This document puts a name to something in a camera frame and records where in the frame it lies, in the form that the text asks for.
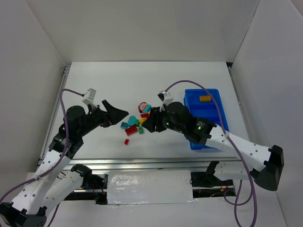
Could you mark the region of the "yellow lego brick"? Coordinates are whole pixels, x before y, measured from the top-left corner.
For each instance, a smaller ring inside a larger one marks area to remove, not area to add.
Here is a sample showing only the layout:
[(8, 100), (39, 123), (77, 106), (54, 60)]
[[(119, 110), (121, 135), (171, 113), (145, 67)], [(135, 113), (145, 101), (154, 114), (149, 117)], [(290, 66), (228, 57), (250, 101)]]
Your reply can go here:
[(147, 118), (141, 118), (140, 120), (139, 120), (139, 122), (140, 122), (140, 124), (142, 124), (143, 122), (145, 122), (147, 120)]

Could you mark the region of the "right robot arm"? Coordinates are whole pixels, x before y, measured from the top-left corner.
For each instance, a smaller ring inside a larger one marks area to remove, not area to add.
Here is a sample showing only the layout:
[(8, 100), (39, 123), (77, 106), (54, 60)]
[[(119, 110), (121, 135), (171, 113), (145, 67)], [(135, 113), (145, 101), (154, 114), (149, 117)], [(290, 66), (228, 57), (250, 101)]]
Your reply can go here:
[(143, 122), (149, 132), (162, 132), (166, 129), (179, 132), (194, 143), (202, 144), (223, 152), (232, 152), (242, 158), (241, 167), (224, 171), (223, 164), (213, 161), (207, 168), (208, 174), (221, 181), (243, 179), (248, 173), (254, 182), (268, 191), (278, 189), (284, 167), (284, 153), (280, 146), (266, 147), (242, 139), (224, 131), (218, 124), (200, 117), (194, 117), (180, 102), (172, 102), (161, 110), (153, 107), (149, 118)]

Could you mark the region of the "orange lego brick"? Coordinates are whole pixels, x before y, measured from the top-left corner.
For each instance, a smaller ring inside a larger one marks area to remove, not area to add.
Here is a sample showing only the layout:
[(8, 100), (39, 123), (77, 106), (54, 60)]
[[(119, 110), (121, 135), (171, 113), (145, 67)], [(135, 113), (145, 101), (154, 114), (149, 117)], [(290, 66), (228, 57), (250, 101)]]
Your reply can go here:
[(200, 96), (199, 97), (199, 102), (205, 103), (205, 102), (211, 102), (211, 97), (210, 96)]

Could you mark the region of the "small red lego brick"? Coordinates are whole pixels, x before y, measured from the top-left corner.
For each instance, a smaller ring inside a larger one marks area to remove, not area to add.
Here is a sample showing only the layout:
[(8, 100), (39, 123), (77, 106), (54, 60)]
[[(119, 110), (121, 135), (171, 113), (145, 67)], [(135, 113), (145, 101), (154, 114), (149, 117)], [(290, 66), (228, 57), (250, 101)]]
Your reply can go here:
[(141, 114), (141, 117), (142, 118), (148, 118), (150, 116), (150, 114), (149, 113), (144, 113), (144, 114)]

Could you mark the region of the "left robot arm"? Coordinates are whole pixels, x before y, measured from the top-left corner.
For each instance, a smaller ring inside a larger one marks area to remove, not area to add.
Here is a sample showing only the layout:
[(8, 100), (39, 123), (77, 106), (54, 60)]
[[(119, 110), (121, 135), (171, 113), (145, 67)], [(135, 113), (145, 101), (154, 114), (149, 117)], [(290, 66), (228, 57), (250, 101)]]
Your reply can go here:
[(2, 201), (0, 204), (0, 216), (7, 225), (43, 227), (49, 213), (73, 190), (93, 185), (97, 176), (82, 164), (74, 165), (58, 184), (54, 182), (83, 145), (85, 135), (97, 127), (116, 125), (129, 114), (113, 107), (107, 100), (102, 104), (104, 111), (91, 101), (86, 103), (87, 112), (79, 105), (63, 111), (63, 124), (35, 175), (19, 185), (22, 191), (11, 202)]

